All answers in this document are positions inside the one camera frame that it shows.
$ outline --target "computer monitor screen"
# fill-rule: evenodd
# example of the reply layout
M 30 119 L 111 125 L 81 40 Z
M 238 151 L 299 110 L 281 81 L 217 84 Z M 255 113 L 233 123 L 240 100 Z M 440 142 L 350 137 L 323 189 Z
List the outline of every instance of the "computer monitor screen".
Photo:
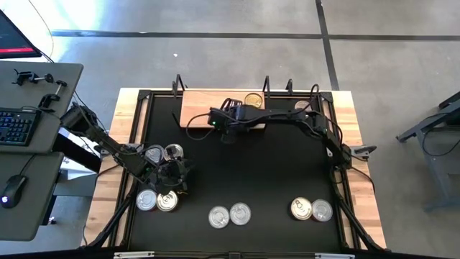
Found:
M 22 32 L 0 11 L 0 59 L 36 58 L 40 51 L 22 34 Z

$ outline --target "concrete floor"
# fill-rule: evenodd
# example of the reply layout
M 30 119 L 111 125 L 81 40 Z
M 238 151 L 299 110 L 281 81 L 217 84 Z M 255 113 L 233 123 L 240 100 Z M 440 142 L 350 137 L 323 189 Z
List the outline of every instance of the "concrete floor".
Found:
M 314 0 L 34 1 L 53 29 L 120 32 L 320 33 Z M 353 35 L 459 35 L 457 0 L 323 0 L 328 32 Z M 46 28 L 26 1 L 0 8 L 36 46 L 50 53 Z M 24 12 L 30 13 L 28 19 Z M 81 98 L 108 127 L 121 87 L 169 87 L 180 73 L 190 87 L 331 89 L 322 40 L 54 37 L 52 58 L 85 66 Z M 395 136 L 434 113 L 460 87 L 460 42 L 332 40 L 341 90 L 352 91 L 388 248 L 458 257 L 460 211 L 429 214 L 436 198 L 415 140 Z M 0 242 L 0 253 L 77 247 L 88 200 L 57 201 L 56 226 L 32 242 Z

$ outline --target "mouse cable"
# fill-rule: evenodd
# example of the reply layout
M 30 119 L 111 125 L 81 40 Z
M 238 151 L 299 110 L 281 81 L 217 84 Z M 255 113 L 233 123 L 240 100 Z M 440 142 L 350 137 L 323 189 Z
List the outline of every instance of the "mouse cable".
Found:
M 26 167 L 30 164 L 30 162 L 32 161 L 32 159 L 34 159 L 35 156 L 36 154 L 30 156 L 29 160 L 22 167 L 21 172 L 19 173 L 20 176 L 22 175 L 23 172 L 25 172 Z

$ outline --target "can lid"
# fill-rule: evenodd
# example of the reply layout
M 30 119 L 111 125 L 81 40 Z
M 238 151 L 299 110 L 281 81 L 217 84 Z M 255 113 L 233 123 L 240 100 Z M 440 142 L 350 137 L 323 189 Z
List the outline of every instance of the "can lid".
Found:
M 234 224 L 244 225 L 251 219 L 251 209 L 246 204 L 239 202 L 231 207 L 230 219 Z
M 165 160 L 171 160 L 173 158 L 183 158 L 184 157 L 184 149 L 178 144 L 170 144 L 165 147 L 163 151 L 163 156 Z
M 250 93 L 244 97 L 244 104 L 260 108 L 262 106 L 262 97 L 259 94 Z
M 150 189 L 145 189 L 137 194 L 136 205 L 140 210 L 149 211 L 157 203 L 157 194 Z
M 326 222 L 332 218 L 332 206 L 323 199 L 317 199 L 311 205 L 313 207 L 313 217 L 320 221 Z
M 212 208 L 208 215 L 209 224 L 216 229 L 221 229 L 225 227 L 229 221 L 229 211 L 222 206 L 215 206 Z
M 172 211 L 178 205 L 178 195 L 174 191 L 166 195 L 158 194 L 157 206 L 158 209 L 169 212 Z
M 164 151 L 165 149 L 160 145 L 151 145 L 145 152 L 145 156 L 153 163 L 159 163 L 163 159 Z
M 309 200 L 298 197 L 290 204 L 290 210 L 296 219 L 306 220 L 312 215 L 311 203 Z
M 307 101 L 298 101 L 295 103 L 294 109 L 304 109 L 307 105 Z

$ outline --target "gray desk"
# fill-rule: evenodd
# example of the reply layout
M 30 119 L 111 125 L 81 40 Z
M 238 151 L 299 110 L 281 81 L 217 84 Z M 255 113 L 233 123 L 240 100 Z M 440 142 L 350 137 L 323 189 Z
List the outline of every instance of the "gray desk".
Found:
M 32 71 L 38 76 L 50 73 L 55 81 L 61 80 L 67 83 L 67 87 L 61 87 L 60 89 L 58 94 L 60 100 L 54 101 L 50 105 L 50 108 L 56 111 L 54 114 L 61 117 L 69 107 L 70 100 L 80 79 L 83 65 L 0 61 L 0 107 L 38 106 L 45 94 L 54 94 L 58 89 L 56 83 L 46 81 L 39 81 L 38 83 L 24 82 L 22 86 L 12 84 L 13 81 L 16 81 L 14 69 L 19 72 Z M 43 114 L 28 147 L 0 145 L 0 153 L 48 153 L 55 142 L 58 130 L 59 121 L 53 116 Z
M 18 174 L 31 155 L 0 155 L 0 186 Z M 24 175 L 28 177 L 21 201 L 12 209 L 0 207 L 0 240 L 30 241 L 37 234 L 58 178 L 64 155 L 36 155 Z
M 68 108 L 83 66 L 64 63 L 32 63 L 0 61 L 0 106 L 19 108 L 25 105 L 38 106 L 45 94 L 53 94 L 58 86 L 40 81 L 37 84 L 24 82 L 22 86 L 11 84 L 18 71 L 32 71 L 38 76 L 51 73 L 56 80 L 65 81 L 67 88 L 61 88 L 59 102 L 50 108 L 61 117 Z M 37 234 L 47 213 L 64 154 L 49 153 L 53 148 L 60 123 L 49 114 L 42 114 L 29 147 L 0 146 L 0 188 L 10 176 L 18 174 L 32 153 L 36 155 L 24 175 L 28 182 L 22 192 L 21 201 L 12 209 L 0 207 L 0 240 L 32 240 Z

